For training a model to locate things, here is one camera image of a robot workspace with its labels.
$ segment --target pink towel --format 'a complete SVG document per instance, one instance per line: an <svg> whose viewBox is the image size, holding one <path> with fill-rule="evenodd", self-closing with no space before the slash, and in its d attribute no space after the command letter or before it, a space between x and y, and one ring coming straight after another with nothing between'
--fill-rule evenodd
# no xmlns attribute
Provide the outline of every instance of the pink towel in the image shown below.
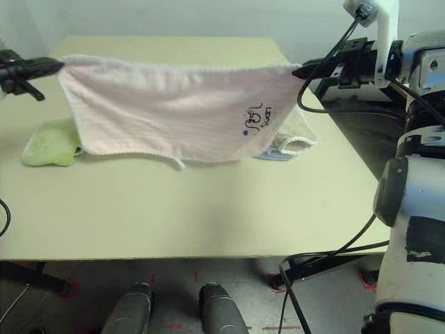
<svg viewBox="0 0 445 334"><path fill-rule="evenodd" d="M71 55L58 78L83 149L205 162L263 152L303 83L275 67L174 67Z"/></svg>

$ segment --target green towel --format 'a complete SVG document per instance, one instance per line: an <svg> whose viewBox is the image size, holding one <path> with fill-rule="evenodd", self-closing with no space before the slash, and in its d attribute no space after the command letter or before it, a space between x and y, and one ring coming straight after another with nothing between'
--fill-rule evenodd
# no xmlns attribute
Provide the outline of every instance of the green towel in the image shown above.
<svg viewBox="0 0 445 334"><path fill-rule="evenodd" d="M82 153L76 124L69 117L40 125L26 145L22 161L31 166L70 166L74 157Z"/></svg>

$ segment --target black cable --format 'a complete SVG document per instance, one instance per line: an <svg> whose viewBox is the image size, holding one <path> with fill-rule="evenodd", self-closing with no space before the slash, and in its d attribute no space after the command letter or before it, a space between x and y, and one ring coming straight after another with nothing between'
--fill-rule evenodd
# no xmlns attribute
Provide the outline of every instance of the black cable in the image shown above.
<svg viewBox="0 0 445 334"><path fill-rule="evenodd" d="M289 293L286 291L286 294L284 295L284 300L283 300L283 307L281 309L280 326L278 327L278 334L281 334L281 330L283 328L284 310L286 309L286 302L287 302L288 296L289 296Z"/></svg>
<svg viewBox="0 0 445 334"><path fill-rule="evenodd" d="M407 86L403 85L401 82L397 81L395 78L387 77L390 82L392 82L395 86L399 87L408 95L411 95L425 110L430 113L434 118L441 124L441 126L445 129L445 117L434 108L431 104L428 103L422 96L414 92L412 89L409 89Z"/></svg>
<svg viewBox="0 0 445 334"><path fill-rule="evenodd" d="M372 107L372 108L357 108L357 109L314 109L310 108L308 106L305 106L302 103L302 97L304 92L309 87L309 84L312 82L312 80L315 78L317 72L323 68L326 63L335 55L335 53L343 46L343 44L349 39L349 37L354 32L355 28L357 28L358 24L362 20L362 17L356 16L354 19L354 22L350 25L348 30L344 33L344 35L340 38L338 43L329 51L326 55L326 57L323 59L321 63L319 63L314 70L311 72L311 74L306 78L306 81L302 85L300 92L298 92L297 96L297 105L305 110L309 111L311 113L329 113L329 114L370 114L370 115L379 115L379 116L386 116L390 117L394 120L401 120L403 122L403 125L405 125L405 117L401 114L385 108L379 108L379 107Z"/></svg>
<svg viewBox="0 0 445 334"><path fill-rule="evenodd" d="M312 334L309 325L306 321L306 318L302 312L302 309L300 307L300 304L298 303L297 297L295 295L295 293L292 290L292 286L291 286L291 282L289 281L289 278L286 275L286 271L284 270L283 266L284 263L293 259L294 257L302 257L302 256L323 256L321 259L317 259L315 261L311 262L311 259L304 261L302 264L299 264L295 269L297 269L298 267L300 267L300 272L302 273L308 266L314 265L315 263L320 264L323 261L326 261L328 259L330 259L331 257L338 255L340 253L350 253L350 252L355 252L355 251L365 251L367 249L372 249L372 248L377 248L377 247L381 247L381 246L386 246L389 241L383 241L383 242L379 242L376 244L370 244L370 245L365 245L365 246L360 246L360 247L354 247L354 248L348 248L350 245L352 245L354 242L356 242L368 229L369 227L372 225L372 223L375 220L375 215L373 214L370 219L368 220L368 222L364 225L364 227L350 240L348 241L346 244L344 244L341 248L337 249L337 250L331 250L331 251L325 251L325 252L317 252L317 253L302 253L302 254L294 254L294 255L290 255L286 258L284 258L280 264L279 264L279 270L280 270L280 274L283 278L284 284L286 285L286 292L289 294L289 296L291 297L291 301L293 304L293 308L295 309L295 312L297 313L297 316L300 320L303 332L305 334Z"/></svg>
<svg viewBox="0 0 445 334"><path fill-rule="evenodd" d="M3 234L5 234L6 230L9 228L9 224L11 222L11 211L9 211L9 207L1 199L0 199L0 205L5 209L5 212L6 212L6 223L0 232L0 237L1 237Z"/></svg>
<svg viewBox="0 0 445 334"><path fill-rule="evenodd" d="M372 225L374 220L375 220L375 214L372 214L370 219L368 220L368 222L363 226L363 228L350 241L348 241L346 244L344 244L341 248L328 253L325 257L322 257L321 259L311 262L311 264L309 266L311 267L315 263L319 263L320 261L326 261L326 260L334 257L335 255L343 253L347 248L349 248L350 245L355 243L369 229L369 227Z"/></svg>

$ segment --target black tape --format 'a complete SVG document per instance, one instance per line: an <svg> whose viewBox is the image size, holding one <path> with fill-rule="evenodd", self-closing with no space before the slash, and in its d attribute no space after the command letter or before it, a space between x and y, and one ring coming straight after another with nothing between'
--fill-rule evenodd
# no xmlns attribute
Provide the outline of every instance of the black tape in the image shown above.
<svg viewBox="0 0 445 334"><path fill-rule="evenodd" d="M413 216L406 233L407 262L445 264L445 222Z"/></svg>

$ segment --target beige tabletop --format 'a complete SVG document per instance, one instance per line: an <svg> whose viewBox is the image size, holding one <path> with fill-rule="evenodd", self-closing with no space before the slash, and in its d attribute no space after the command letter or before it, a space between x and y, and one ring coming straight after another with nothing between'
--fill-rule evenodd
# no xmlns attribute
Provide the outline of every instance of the beige tabletop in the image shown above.
<svg viewBox="0 0 445 334"><path fill-rule="evenodd" d="M66 54L182 65L287 62L270 38L73 35L51 55ZM348 241L372 213L377 181L326 115L306 114L320 143L289 162L186 162L178 171L168 160L143 154L85 154L67 168L24 166L22 151L36 127L70 113L55 77L33 84L44 102L25 95L0 102L0 198L12 212L0 238L1 259L324 251ZM305 103L321 106L309 93ZM376 221L358 244L388 238L388 228Z"/></svg>

